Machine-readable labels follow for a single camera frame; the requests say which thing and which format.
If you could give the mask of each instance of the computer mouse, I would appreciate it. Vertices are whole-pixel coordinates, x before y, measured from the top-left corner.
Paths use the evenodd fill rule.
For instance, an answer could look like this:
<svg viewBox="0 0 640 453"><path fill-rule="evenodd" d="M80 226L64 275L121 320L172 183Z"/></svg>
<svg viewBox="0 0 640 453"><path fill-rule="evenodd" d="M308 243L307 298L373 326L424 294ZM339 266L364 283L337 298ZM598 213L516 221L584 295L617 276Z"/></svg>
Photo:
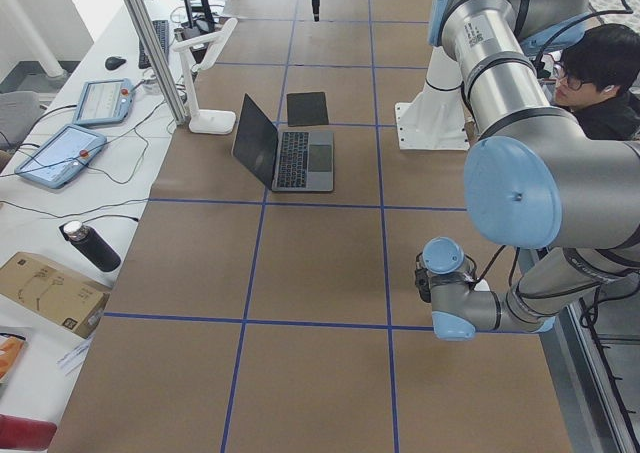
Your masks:
<svg viewBox="0 0 640 453"><path fill-rule="evenodd" d="M107 70L112 71L119 68L121 65L124 65L126 62L127 60L121 56L110 56L104 61L104 67Z"/></svg>

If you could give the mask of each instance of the black cylinder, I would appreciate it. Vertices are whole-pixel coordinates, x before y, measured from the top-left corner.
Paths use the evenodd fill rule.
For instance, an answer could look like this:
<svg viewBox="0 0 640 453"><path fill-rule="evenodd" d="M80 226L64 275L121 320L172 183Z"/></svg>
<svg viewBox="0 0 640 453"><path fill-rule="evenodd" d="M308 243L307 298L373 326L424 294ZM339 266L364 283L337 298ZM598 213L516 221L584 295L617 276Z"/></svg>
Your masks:
<svg viewBox="0 0 640 453"><path fill-rule="evenodd" d="M63 228L69 242L100 270L109 272L120 266L120 257L96 230L80 221L70 221Z"/></svg>

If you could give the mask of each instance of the blue tablet device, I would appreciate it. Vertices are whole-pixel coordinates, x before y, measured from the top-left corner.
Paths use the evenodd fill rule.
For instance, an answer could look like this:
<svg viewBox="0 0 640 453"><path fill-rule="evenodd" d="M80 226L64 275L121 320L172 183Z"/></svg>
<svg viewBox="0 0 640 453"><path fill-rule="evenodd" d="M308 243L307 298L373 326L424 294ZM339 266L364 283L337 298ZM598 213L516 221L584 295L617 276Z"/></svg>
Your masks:
<svg viewBox="0 0 640 453"><path fill-rule="evenodd" d="M106 137L96 131L65 125L30 154L15 173L48 188L61 188L89 164L106 142Z"/></svg>
<svg viewBox="0 0 640 453"><path fill-rule="evenodd" d="M73 123L105 126L121 123L129 113L133 84L127 79L88 81L82 88Z"/></svg>

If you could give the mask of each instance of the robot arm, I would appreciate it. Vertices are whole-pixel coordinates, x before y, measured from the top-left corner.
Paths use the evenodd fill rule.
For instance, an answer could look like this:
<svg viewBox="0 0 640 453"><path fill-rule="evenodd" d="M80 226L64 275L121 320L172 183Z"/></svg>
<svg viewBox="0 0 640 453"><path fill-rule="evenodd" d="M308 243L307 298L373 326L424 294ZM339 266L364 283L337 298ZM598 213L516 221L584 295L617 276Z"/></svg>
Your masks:
<svg viewBox="0 0 640 453"><path fill-rule="evenodd" d="M458 63L481 133L464 169L471 220L498 244L556 247L509 291L496 293L473 289L471 263L455 242L429 242L420 262L440 338L544 331L590 288L640 269L634 180L640 148L588 140L570 114L549 105L521 47L544 43L554 25L573 21L586 6L587 0L434 3L430 41Z"/></svg>

